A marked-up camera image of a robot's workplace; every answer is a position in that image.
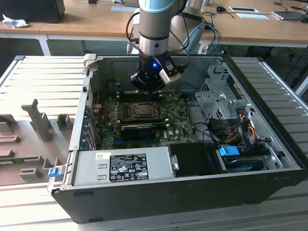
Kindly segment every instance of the gray slatted platform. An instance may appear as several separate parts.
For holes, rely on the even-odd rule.
[[[296,94],[257,58],[233,58],[266,104],[295,139],[305,154],[308,154],[308,108]],[[242,98],[244,94],[234,85]]]
[[[0,81],[0,113],[29,120],[22,104],[38,100],[48,119],[58,114],[75,118],[83,83],[83,57],[26,56]]]

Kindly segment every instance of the yellow wire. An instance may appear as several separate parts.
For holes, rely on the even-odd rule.
[[[231,139],[229,139],[226,143],[230,143],[231,141],[233,141],[234,139],[238,138],[240,136],[239,133],[237,133],[235,136],[233,136]]]

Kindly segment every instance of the computer case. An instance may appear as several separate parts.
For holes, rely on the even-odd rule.
[[[13,19],[25,19],[27,22],[39,21],[58,23],[65,12],[63,0],[1,0],[2,14]]]

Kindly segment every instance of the wooden desk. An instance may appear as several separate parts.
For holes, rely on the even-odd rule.
[[[228,7],[251,7],[260,13],[284,11],[281,6],[273,4],[274,0],[215,0],[222,4],[228,12]],[[88,4],[88,1],[64,0],[65,15],[61,23],[43,24],[30,23],[30,27],[10,29],[0,25],[0,37],[38,39],[44,55],[50,55],[47,40],[108,40],[126,41],[125,26],[132,15],[130,12],[111,11],[112,3],[98,2]],[[283,0],[287,6],[305,6],[304,3]],[[205,11],[216,12],[216,5],[204,7]],[[301,22],[279,21],[274,15],[266,15],[269,20],[240,18],[236,14],[215,14],[215,28],[221,34],[220,44],[306,47],[308,45],[308,25]],[[213,32],[204,31],[202,44],[208,44],[213,39]]]
[[[39,30],[44,25],[44,23],[32,22],[29,26],[19,27],[13,29],[7,27],[5,24],[0,23],[0,33],[17,33],[17,34],[39,34]]]
[[[221,34],[221,44],[238,45],[270,45],[284,46],[283,44],[294,44],[293,46],[303,47],[308,45],[308,25],[298,21],[280,21],[278,17],[272,15],[272,11],[284,11],[284,8],[273,4],[273,0],[215,0],[215,3],[222,4],[228,13],[215,14],[213,18],[215,28]],[[291,6],[304,7],[306,4],[294,1],[283,0],[282,3],[292,10]],[[240,18],[238,15],[229,9],[233,7],[249,7],[256,8],[260,14],[270,13],[265,15],[269,18],[266,19],[248,19]],[[217,5],[204,7],[203,11],[216,12]],[[211,22],[209,16],[205,15],[205,19]],[[203,39],[211,39],[208,33],[203,34]]]
[[[121,36],[131,12],[113,12],[112,3],[64,0],[64,19],[58,24],[44,24],[41,34],[87,35],[87,36]]]

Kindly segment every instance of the power supply label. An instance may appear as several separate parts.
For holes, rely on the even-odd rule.
[[[111,182],[147,180],[148,178],[146,154],[110,156],[109,180]]]

